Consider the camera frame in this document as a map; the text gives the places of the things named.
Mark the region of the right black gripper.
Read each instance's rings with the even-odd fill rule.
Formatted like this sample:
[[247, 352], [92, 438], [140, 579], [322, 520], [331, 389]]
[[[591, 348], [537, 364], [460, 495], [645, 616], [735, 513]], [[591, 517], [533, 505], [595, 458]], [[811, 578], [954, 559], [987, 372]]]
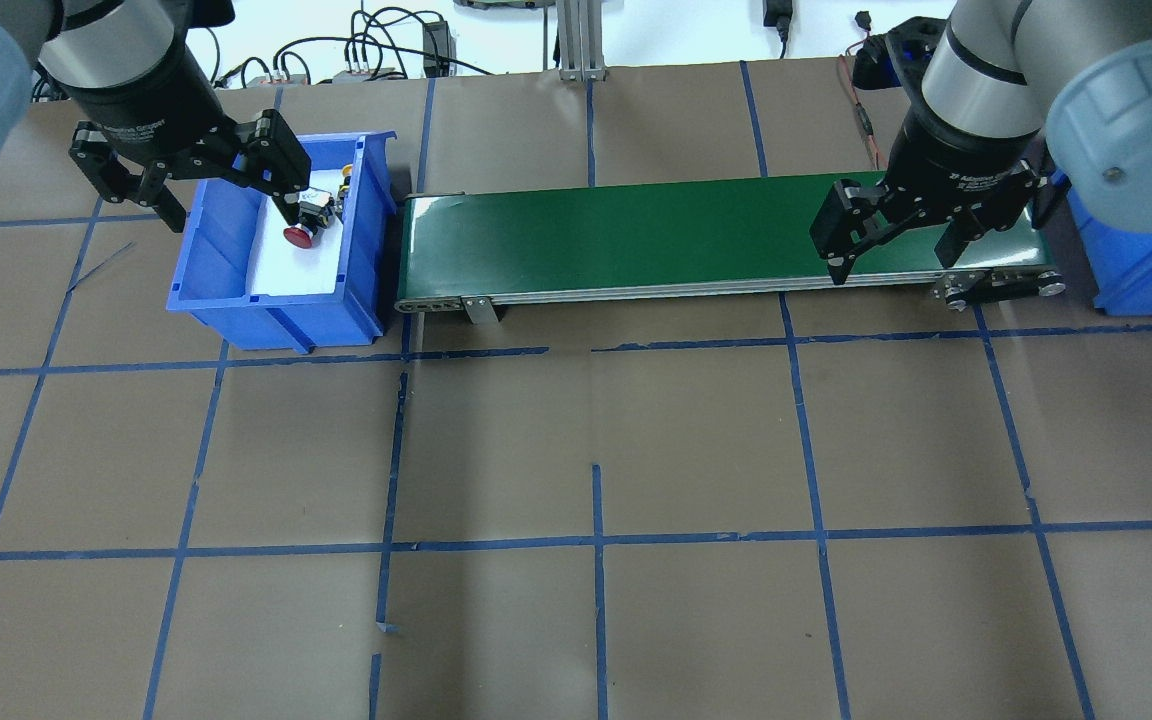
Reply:
[[902, 232], [948, 222], [935, 256], [950, 270], [970, 243], [1010, 229], [1043, 184], [1041, 174], [1020, 165], [1036, 136], [978, 136], [910, 106], [882, 182], [838, 179], [810, 225], [832, 285], [846, 285], [861, 256]]

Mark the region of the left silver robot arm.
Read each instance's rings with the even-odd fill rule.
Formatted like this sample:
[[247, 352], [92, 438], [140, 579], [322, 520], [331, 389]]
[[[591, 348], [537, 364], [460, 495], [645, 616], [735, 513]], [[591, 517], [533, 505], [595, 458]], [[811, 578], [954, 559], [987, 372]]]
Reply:
[[0, 1], [0, 152], [41, 77], [86, 118], [69, 154], [103, 200], [152, 209], [183, 232], [166, 183], [223, 179], [306, 225], [305, 147], [278, 111], [228, 118], [187, 45], [191, 29], [234, 18], [230, 1]]

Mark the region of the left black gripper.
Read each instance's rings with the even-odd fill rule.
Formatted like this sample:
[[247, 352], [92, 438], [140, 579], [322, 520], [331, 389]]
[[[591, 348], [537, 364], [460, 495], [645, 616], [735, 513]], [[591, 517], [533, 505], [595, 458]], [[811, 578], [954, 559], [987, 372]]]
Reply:
[[67, 85], [67, 92], [91, 120], [74, 129], [69, 158], [103, 200], [151, 209], [170, 232], [183, 233], [185, 210], [166, 187], [172, 174], [223, 179], [270, 196], [285, 223], [300, 223], [311, 161], [296, 132], [278, 109], [262, 109], [247, 123], [227, 118], [185, 45], [172, 45], [124, 85]]

